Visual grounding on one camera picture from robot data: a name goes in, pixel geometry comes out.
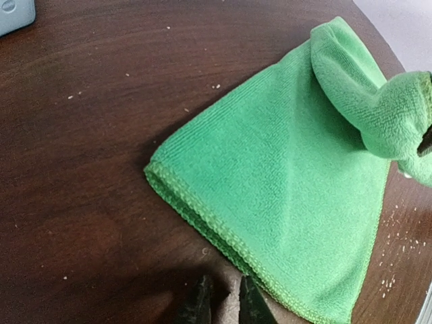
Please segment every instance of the gray plastic object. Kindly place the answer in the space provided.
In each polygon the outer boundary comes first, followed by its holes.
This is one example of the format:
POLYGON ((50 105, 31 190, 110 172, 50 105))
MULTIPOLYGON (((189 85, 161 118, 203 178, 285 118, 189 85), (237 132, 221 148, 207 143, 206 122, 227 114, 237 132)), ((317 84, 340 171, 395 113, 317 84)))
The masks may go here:
POLYGON ((34 0, 0 0, 0 36, 33 23, 34 0))

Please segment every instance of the white floor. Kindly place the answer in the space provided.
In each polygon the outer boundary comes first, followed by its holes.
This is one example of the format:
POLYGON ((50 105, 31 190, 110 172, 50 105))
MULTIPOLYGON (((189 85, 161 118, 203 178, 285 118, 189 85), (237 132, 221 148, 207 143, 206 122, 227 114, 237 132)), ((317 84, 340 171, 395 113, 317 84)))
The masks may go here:
POLYGON ((405 70, 432 71, 432 0, 354 0, 405 70))

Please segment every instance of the green cloth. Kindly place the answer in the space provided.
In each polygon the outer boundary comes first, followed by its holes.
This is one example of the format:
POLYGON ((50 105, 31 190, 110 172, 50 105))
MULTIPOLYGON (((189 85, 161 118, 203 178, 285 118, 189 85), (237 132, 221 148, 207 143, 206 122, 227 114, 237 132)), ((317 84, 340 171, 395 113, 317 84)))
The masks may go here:
POLYGON ((408 114, 398 105, 412 100, 426 110, 410 85, 425 75, 386 83, 336 18, 180 128, 145 174, 282 305, 313 323, 349 323, 382 208, 389 159, 381 157, 413 159, 388 137, 401 126, 382 109, 408 114))

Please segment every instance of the folded towel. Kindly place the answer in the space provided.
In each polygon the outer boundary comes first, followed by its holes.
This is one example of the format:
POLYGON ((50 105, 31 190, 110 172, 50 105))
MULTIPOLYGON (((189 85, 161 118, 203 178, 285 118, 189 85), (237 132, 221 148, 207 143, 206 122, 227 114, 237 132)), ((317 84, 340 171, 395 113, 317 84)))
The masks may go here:
POLYGON ((387 82, 336 18, 180 128, 145 174, 282 305, 313 323, 349 323, 389 159, 424 176, 409 161, 421 142, 414 134, 430 126, 427 76, 387 82))

